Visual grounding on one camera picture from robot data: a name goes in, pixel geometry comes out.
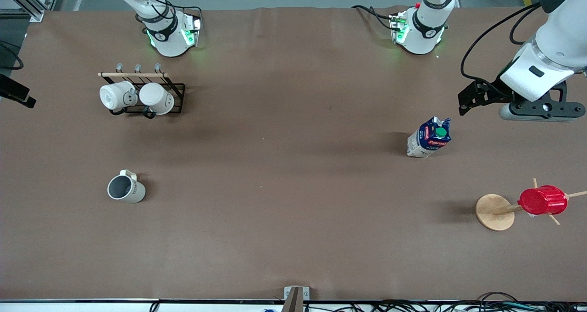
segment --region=milk carton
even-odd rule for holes
[[[450,141],[450,118],[440,120],[434,116],[407,139],[407,155],[428,157]]]

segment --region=wooden mug tree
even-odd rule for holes
[[[534,215],[546,214],[557,225],[560,225],[554,215],[565,211],[571,197],[587,195],[587,191],[566,194],[555,186],[545,185],[539,187],[536,178],[532,178],[532,183],[534,187],[522,192],[517,205],[511,205],[509,201],[500,195],[488,194],[482,196],[475,205],[475,215],[479,222],[490,230],[507,230],[514,224],[514,212],[524,210]]]

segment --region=printed face on mug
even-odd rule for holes
[[[136,105],[138,95],[134,85],[124,80],[124,82],[102,86],[100,100],[111,111],[119,111],[124,107]]]
[[[172,111],[175,100],[163,86],[157,83],[145,84],[138,93],[141,102],[157,115]]]
[[[138,203],[145,197],[145,186],[137,181],[137,175],[128,170],[120,171],[108,184],[111,199],[127,203]]]

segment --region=wire rack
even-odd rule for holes
[[[161,65],[159,63],[155,65],[154,73],[142,73],[141,65],[136,65],[134,67],[133,73],[124,73],[122,71],[122,64],[119,63],[116,65],[115,72],[99,72],[98,76],[104,78],[108,84],[117,83],[113,78],[117,78],[117,80],[120,81],[130,82],[135,88],[134,93],[138,93],[138,91],[146,84],[160,84],[165,90],[174,95],[174,106],[168,113],[182,113],[183,101],[185,97],[185,84],[177,84],[172,82],[172,80],[169,78],[169,75],[161,71]],[[149,110],[149,106],[144,105],[140,100],[134,106],[124,107],[119,111],[109,111],[112,115],[115,116],[122,115],[123,113],[132,113],[143,114],[143,116],[149,119],[155,118],[156,115],[154,112]]]

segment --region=round wooden base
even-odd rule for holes
[[[484,195],[475,204],[475,215],[477,220],[487,229],[495,231],[507,230],[514,224],[514,213],[510,212],[501,215],[493,213],[510,205],[505,198],[499,195]]]

